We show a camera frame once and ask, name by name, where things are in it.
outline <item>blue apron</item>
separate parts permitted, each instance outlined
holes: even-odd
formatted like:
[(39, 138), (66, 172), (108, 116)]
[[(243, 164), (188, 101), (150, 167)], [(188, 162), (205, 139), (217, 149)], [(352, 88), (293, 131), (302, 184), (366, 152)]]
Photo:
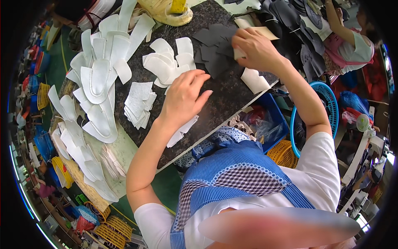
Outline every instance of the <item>blue apron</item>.
[(172, 249), (185, 249), (184, 225), (211, 202), (280, 192), (294, 207), (315, 209), (279, 166), (263, 154), (262, 145), (233, 127), (221, 127), (176, 164), (189, 168), (170, 232)]

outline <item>work table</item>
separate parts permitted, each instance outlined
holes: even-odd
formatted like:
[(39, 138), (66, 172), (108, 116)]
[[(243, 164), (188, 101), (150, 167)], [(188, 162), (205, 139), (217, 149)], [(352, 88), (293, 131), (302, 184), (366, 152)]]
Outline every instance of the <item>work table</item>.
[[(151, 41), (157, 38), (163, 38), (174, 49), (174, 53), (177, 54), (175, 39), (190, 37), (193, 50), (196, 52), (201, 43), (192, 38), (193, 34), (202, 28), (208, 28), (209, 24), (222, 23), (226, 26), (235, 26), (234, 21), (231, 19), (231, 15), (215, 1), (209, 0), (191, 9), (193, 11), (193, 18), (188, 24), (181, 27), (163, 25), (152, 34)], [(153, 50), (149, 47), (148, 43), (142, 43), (128, 61), (128, 65), (132, 69), (131, 71), (133, 74), (131, 80), (125, 85), (122, 85), (119, 79), (117, 79), (115, 83), (117, 95), (115, 100), (115, 118), (137, 146), (140, 146), (144, 141), (153, 121), (159, 116), (165, 99), (164, 92), (166, 88), (153, 85), (152, 91), (156, 92), (157, 97), (150, 111), (150, 118), (146, 129), (140, 128), (137, 130), (124, 115), (124, 101), (129, 94), (131, 82), (151, 82), (156, 79), (154, 74), (144, 69), (142, 66), (142, 56), (149, 53), (153, 53)], [(201, 64), (196, 65), (198, 69), (203, 69), (200, 68)], [(243, 67), (235, 63), (234, 66), (216, 79), (210, 78), (204, 83), (201, 92), (213, 90), (213, 94), (210, 96), (202, 111), (198, 114), (198, 121), (189, 132), (184, 135), (183, 139), (178, 141), (173, 147), (164, 150), (158, 164), (158, 169), (168, 166), (175, 161), (180, 155), (204, 140), (235, 116), (242, 108), (252, 103), (262, 94), (259, 93), (254, 95), (240, 79), (243, 70)], [(262, 72), (261, 75), (265, 77), (269, 84), (277, 81), (276, 76), (271, 73)]]

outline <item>green floor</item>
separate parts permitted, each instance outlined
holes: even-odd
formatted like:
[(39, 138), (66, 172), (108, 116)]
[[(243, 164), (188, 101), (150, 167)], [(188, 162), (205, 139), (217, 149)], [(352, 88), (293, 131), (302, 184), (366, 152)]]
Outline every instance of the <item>green floor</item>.
[[(65, 66), (62, 58), (61, 38), (67, 69), (70, 68), (69, 63), (72, 58), (77, 54), (77, 52), (72, 51), (68, 46), (68, 35), (70, 30), (71, 29), (69, 27), (64, 26), (61, 30), (60, 39), (58, 39), (57, 43), (54, 43), (52, 45), (49, 51), (49, 54), (51, 55), (51, 61), (46, 71), (47, 84), (51, 86), (55, 85), (57, 92), (59, 92), (66, 75)], [(53, 116), (50, 105), (48, 105), (44, 110), (45, 115), (43, 115), (43, 128), (44, 130), (49, 130), (51, 118)], [(159, 174), (157, 174), (154, 181), (152, 182), (152, 187), (156, 192), (156, 195), (159, 197), (160, 201), (173, 211), (176, 211), (177, 208), (178, 192), (180, 185), (181, 179), (173, 165), (170, 165), (169, 167), (162, 170)], [(75, 202), (75, 204), (78, 205), (78, 203), (75, 201), (75, 198), (78, 194), (82, 194), (82, 191), (77, 186), (77, 184), (73, 183), (72, 187), (70, 189), (65, 189), (65, 191), (67, 192), (69, 197)], [(118, 203), (113, 203), (113, 206), (117, 208), (120, 212), (122, 212), (126, 217), (128, 217), (132, 221), (135, 221), (133, 212), (131, 211), (126, 196), (120, 198)], [(112, 207), (111, 214), (116, 215), (123, 220), (126, 220)], [(129, 221), (127, 222), (133, 228), (138, 229), (134, 224), (131, 224)]]
[[(181, 178), (179, 177), (176, 168), (174, 165), (170, 165), (166, 167), (164, 170), (160, 171), (154, 178), (152, 182), (152, 187), (159, 197), (160, 201), (168, 208), (176, 211), (177, 203), (178, 203), (178, 192), (181, 185)], [(69, 197), (75, 202), (76, 205), (79, 205), (75, 198), (78, 194), (82, 194), (82, 191), (77, 186), (76, 183), (72, 184), (70, 189), (65, 189), (66, 193)], [(127, 200), (126, 196), (123, 196), (119, 199), (119, 202), (112, 204), (115, 208), (117, 208), (120, 212), (122, 212), (126, 217), (135, 222), (133, 212), (131, 211), (130, 204)], [(135, 229), (138, 229), (136, 225), (132, 224), (128, 220), (126, 220), (122, 215), (120, 215), (115, 209), (111, 207), (111, 214), (118, 216), (122, 220), (127, 221), (127, 223)]]
[[(68, 35), (70, 31), (70, 27), (62, 27), (60, 31), (61, 37), (58, 39), (57, 43), (54, 43), (52, 45), (50, 51), (48, 51), (48, 53), (51, 55), (51, 58), (50, 65), (45, 73), (45, 76), (47, 77), (47, 84), (49, 84), (50, 86), (55, 85), (57, 92), (59, 92), (66, 75), (64, 61), (62, 58), (61, 38), (64, 49), (66, 68), (68, 70), (70, 68), (70, 61), (77, 54), (77, 52), (72, 51), (68, 46)], [(53, 116), (50, 105), (44, 108), (44, 111), (45, 115), (43, 115), (43, 129), (45, 131), (48, 131), (50, 128), (51, 118)]]

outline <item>checkered apron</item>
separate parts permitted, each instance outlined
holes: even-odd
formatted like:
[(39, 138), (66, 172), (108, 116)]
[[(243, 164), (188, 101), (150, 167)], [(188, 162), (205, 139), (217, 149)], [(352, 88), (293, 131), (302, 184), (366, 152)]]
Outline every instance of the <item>checkered apron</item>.
[(220, 149), (188, 168), (170, 233), (173, 249), (185, 249), (184, 225), (197, 210), (211, 202), (280, 192), (295, 207), (315, 209), (279, 166), (263, 154), (259, 142), (239, 140), (212, 140), (211, 146)]

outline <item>yellow floor line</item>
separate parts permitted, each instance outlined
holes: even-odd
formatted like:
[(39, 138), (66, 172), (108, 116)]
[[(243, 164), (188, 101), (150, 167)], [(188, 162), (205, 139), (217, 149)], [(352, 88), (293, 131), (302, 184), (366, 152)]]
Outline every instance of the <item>yellow floor line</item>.
[(165, 205), (163, 205), (170, 213), (176, 215), (176, 212), (174, 212), (173, 210), (169, 209), (168, 207), (166, 207)]
[[(47, 83), (47, 74), (46, 73), (44, 73), (44, 77), (46, 78), (46, 84), (48, 85), (48, 83)], [(49, 103), (50, 103), (50, 107), (51, 107), (51, 113), (54, 113), (53, 105), (51, 104), (51, 101), (49, 101)]]
[(64, 66), (65, 66), (65, 73), (68, 73), (68, 69), (67, 69), (67, 67), (66, 67), (66, 61), (65, 61), (64, 45), (63, 45), (63, 43), (62, 43), (62, 29), (61, 29), (61, 36), (60, 36), (60, 39), (61, 39), (62, 59), (64, 60)]
[(120, 212), (119, 210), (117, 210), (117, 208), (115, 208), (112, 204), (110, 205), (111, 207), (113, 207), (119, 214), (123, 215), (124, 218), (128, 219), (131, 223), (133, 223), (134, 225), (138, 226), (137, 223), (135, 223), (134, 221), (132, 221), (131, 219), (127, 218), (126, 215), (122, 214), (122, 212)]

